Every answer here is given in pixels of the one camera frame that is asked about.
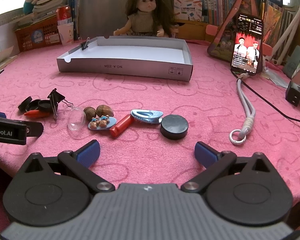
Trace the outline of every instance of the orange plastic basket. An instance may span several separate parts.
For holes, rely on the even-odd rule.
[[[57,17],[15,31],[20,52],[61,44]]]

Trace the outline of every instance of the blue plush toy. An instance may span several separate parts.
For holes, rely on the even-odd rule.
[[[26,0],[23,4],[23,13],[29,14],[32,13],[34,5],[31,3],[33,0]]]

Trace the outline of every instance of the doll's hand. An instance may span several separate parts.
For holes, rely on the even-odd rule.
[[[113,36],[119,36],[119,35],[120,35],[120,34],[118,33],[118,30],[119,30],[119,29],[117,29],[116,31],[113,32]]]
[[[164,35],[164,30],[157,31],[157,37],[163,37]]]

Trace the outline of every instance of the blue oval plate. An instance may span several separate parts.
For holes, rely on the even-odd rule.
[[[90,123],[89,123],[88,128],[90,130],[94,130],[94,131],[96,131],[96,130],[109,130],[112,126],[114,126],[117,123],[117,119],[115,119],[114,117],[109,117],[109,120],[110,120],[110,122],[108,123],[108,125],[106,127],[97,126],[96,129],[92,129],[92,128],[90,128]]]

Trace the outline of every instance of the man in white shirt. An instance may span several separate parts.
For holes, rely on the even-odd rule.
[[[258,42],[253,41],[253,46],[250,46],[247,48],[247,59],[251,59],[254,63],[255,61],[258,61],[259,58],[259,51],[257,50]]]
[[[244,38],[243,37],[241,37],[239,39],[239,44],[236,44],[234,46],[234,51],[239,52],[242,57],[246,57],[246,55],[247,55],[247,47],[244,46]]]

